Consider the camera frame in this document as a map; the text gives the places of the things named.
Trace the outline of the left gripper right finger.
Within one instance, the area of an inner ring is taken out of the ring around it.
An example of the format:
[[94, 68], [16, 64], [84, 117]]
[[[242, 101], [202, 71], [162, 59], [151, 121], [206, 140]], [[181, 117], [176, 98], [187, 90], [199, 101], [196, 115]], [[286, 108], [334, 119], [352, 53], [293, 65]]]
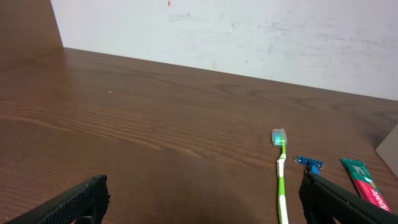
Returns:
[[397, 224], [397, 215], [312, 171], [303, 173], [298, 194], [309, 224]]

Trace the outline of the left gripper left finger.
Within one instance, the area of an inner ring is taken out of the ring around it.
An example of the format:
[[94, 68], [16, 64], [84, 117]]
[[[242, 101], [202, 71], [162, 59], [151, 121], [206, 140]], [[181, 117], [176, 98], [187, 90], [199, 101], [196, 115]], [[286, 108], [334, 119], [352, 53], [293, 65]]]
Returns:
[[106, 175], [92, 176], [7, 223], [101, 223], [110, 200], [106, 182]]

